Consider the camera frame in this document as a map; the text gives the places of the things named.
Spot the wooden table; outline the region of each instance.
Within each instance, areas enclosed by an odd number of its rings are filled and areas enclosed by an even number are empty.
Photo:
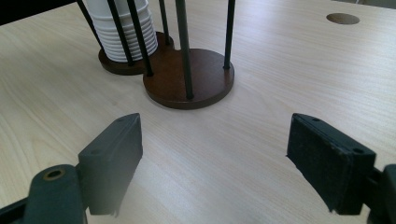
[[[177,39],[175,1],[166,1]],[[150,2],[161,31],[157,1]],[[187,1],[191,48],[223,53],[226,0]],[[334,12],[355,25],[326,20]],[[0,207],[39,171],[77,164],[112,120],[140,113],[143,159],[120,216],[90,223],[365,223],[328,212],[285,157],[294,112],[321,118],[396,162],[396,12],[324,0],[239,0],[235,83],[219,103],[152,102],[142,77],[105,71],[77,4],[0,27]]]

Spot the stack of paper cups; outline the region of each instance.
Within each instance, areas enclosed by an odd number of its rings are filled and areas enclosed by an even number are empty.
[[[141,60],[142,53],[140,52],[128,3],[126,0],[115,0],[115,3],[132,58],[134,61]],[[137,15],[145,39],[146,49],[148,55],[151,55],[157,49],[158,43],[151,12],[149,11],[149,2],[147,0],[134,0],[134,3],[136,4]],[[114,62],[126,63],[125,52],[120,42],[120,36],[117,32],[113,17],[111,16],[107,0],[87,0],[87,5],[93,21],[93,26],[105,49],[107,57]]]

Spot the black metal rod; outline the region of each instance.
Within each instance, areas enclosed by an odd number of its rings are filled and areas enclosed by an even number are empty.
[[[132,59],[132,54],[131,51],[129,50],[128,42],[126,41],[125,33],[123,32],[122,29],[122,24],[120,21],[119,17],[119,12],[117,11],[116,4],[114,3],[114,0],[107,0],[108,6],[110,7],[111,15],[113,16],[113,20],[116,23],[117,27],[117,32],[119,33],[120,36],[120,41],[122,44],[122,48],[125,52],[126,60],[128,61],[128,65],[132,66],[134,65],[134,60]]]
[[[143,37],[142,27],[140,26],[139,17],[137,16],[137,8],[134,0],[127,0],[129,11],[131,12],[132,22],[134,23],[134,31],[136,32],[137,42],[139,43],[140,52],[142,53],[143,62],[146,66],[147,76],[152,77],[151,64],[149,62],[148,50],[146,49],[145,37]]]
[[[79,9],[81,10],[82,14],[85,17],[85,20],[87,21],[88,25],[90,25],[90,28],[91,28],[91,30],[93,32],[93,35],[95,36],[96,40],[98,41],[98,44],[99,44],[100,48],[104,49],[103,46],[102,46],[102,43],[100,42],[98,34],[96,33],[95,28],[93,27],[93,22],[92,22],[92,19],[90,17],[90,14],[88,13],[87,8],[85,7],[85,5],[82,2],[82,0],[77,0],[77,3],[78,3],[78,6],[79,6]]]
[[[160,0],[160,10],[161,10],[161,17],[163,19],[163,33],[165,34],[165,45],[170,45],[171,41],[168,30],[168,19],[166,19],[165,2],[163,0]]]
[[[233,16],[235,14],[235,0],[228,1],[227,34],[225,37],[224,69],[230,68],[231,45],[233,43]]]
[[[178,34],[180,38],[181,59],[183,61],[184,82],[186,85],[187,99],[194,98],[192,93],[189,31],[187,28],[186,2],[176,0]]]

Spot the dark wooden base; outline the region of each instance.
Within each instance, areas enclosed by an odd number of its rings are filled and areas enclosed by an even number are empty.
[[[157,40],[159,47],[149,57],[154,75],[143,76],[151,99],[175,109],[197,109],[213,105],[230,92],[233,87],[233,65],[230,69],[223,69],[224,56],[207,49],[190,49],[194,97],[188,100],[180,50],[175,50],[173,39],[170,45],[165,45],[163,33],[157,33]],[[99,52],[99,60],[107,71],[114,74],[128,76],[145,73],[141,60],[135,62],[134,66],[115,63],[102,50]]]

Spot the paper cup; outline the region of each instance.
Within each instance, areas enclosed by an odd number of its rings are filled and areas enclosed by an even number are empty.
[[[148,42],[145,42],[145,43],[146,43],[146,49],[147,49],[148,52],[149,52],[149,49],[151,49],[152,46],[156,44],[156,41],[151,40],[151,41],[148,41]],[[124,55],[125,55],[125,52],[124,52],[124,50],[123,50],[123,47],[113,49],[113,48],[111,48],[111,47],[109,47],[109,46],[105,46],[105,45],[104,45],[104,48],[105,48],[105,52],[106,52],[106,53],[109,53],[109,54],[111,54],[111,55],[114,55],[114,56],[124,56]],[[129,50],[130,50],[132,53],[134,53],[134,52],[139,52],[139,53],[140,53],[140,48],[139,48],[139,46],[134,46],[134,47],[129,46]]]
[[[154,31],[151,29],[148,29],[147,32],[143,33],[143,38],[146,40],[147,38],[150,38],[153,35]],[[118,44],[120,43],[120,37],[117,35],[104,35],[97,33],[100,40],[103,40],[103,42],[107,42],[108,44]],[[127,39],[128,42],[136,42],[137,41],[137,36],[136,34],[131,34],[131,35],[126,35],[125,38]]]
[[[145,18],[139,18],[140,26],[151,20],[151,12],[149,12],[149,10],[147,10],[147,12],[148,15]],[[116,23],[113,21],[113,18],[111,18],[110,20],[99,20],[93,16],[91,16],[91,18],[95,29],[100,28],[102,30],[110,31],[110,32],[117,30]],[[132,18],[130,14],[120,17],[120,22],[122,27],[131,27],[131,26],[134,27],[134,23],[132,22]]]
[[[147,0],[134,0],[134,3],[136,5],[137,11],[142,10],[142,8],[149,4]],[[115,4],[120,16],[130,13],[128,2],[126,0],[115,0]],[[87,9],[91,17],[112,18],[107,0],[87,0]]]
[[[155,52],[155,50],[157,50],[157,48],[158,48],[158,43],[155,42],[154,45],[150,46],[150,49],[148,49],[148,56],[153,54]],[[127,62],[125,55],[123,55],[123,56],[116,56],[116,55],[112,55],[112,54],[106,54],[106,55],[111,61],[118,62],[118,63],[126,63]],[[142,58],[143,57],[140,52],[138,54],[132,55],[132,59],[134,61],[141,60]]]
[[[146,46],[149,46],[149,45],[151,45],[152,43],[155,43],[155,42],[157,42],[156,36],[150,36],[150,37],[145,39]],[[102,45],[103,45],[105,51],[110,50],[112,52],[123,52],[123,47],[122,47],[121,42],[120,43],[116,42],[116,44],[111,43],[111,42],[110,43],[102,42]],[[128,42],[128,47],[131,50],[139,49],[139,43],[138,43],[137,40]]]
[[[142,25],[141,28],[143,35],[146,33],[151,33],[153,30],[153,24],[151,22],[148,22],[147,24]],[[123,32],[127,36],[136,36],[136,32],[134,29],[124,28]],[[109,32],[109,31],[103,31],[101,29],[96,29],[96,33],[102,36],[113,37],[113,39],[119,39],[119,33],[117,30]]]

